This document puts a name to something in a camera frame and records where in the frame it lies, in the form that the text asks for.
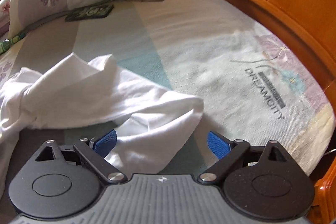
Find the white printed t-shirt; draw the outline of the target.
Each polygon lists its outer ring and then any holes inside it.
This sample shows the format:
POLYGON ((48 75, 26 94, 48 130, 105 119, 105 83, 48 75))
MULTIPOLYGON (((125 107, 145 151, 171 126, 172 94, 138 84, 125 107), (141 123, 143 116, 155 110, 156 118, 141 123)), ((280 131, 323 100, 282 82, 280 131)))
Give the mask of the white printed t-shirt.
POLYGON ((112 55, 85 62, 70 54, 40 73, 12 73, 1 60, 1 182, 24 128, 80 128, 113 122, 116 147, 106 159, 127 175, 158 173, 199 124, 199 96, 169 90, 117 66, 112 55))

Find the green glass bottle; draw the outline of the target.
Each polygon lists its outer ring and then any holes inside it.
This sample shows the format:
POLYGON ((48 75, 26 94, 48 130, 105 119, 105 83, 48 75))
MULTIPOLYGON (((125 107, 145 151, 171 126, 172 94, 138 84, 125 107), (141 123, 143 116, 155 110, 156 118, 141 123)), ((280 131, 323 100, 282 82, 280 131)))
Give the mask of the green glass bottle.
POLYGON ((6 53, 13 45, 15 45, 17 42, 20 42, 25 37, 26 37, 26 33, 21 32, 20 34, 18 34, 17 36, 14 36, 11 39, 1 38, 0 55, 6 53))

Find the pink folded quilt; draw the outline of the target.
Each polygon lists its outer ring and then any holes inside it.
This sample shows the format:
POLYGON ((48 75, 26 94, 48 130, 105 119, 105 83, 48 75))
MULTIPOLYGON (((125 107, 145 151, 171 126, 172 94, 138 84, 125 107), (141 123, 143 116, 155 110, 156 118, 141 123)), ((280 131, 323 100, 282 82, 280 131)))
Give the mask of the pink folded quilt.
POLYGON ((10 1, 1 0, 0 2, 0 37, 2 37, 8 30, 10 25, 10 1))

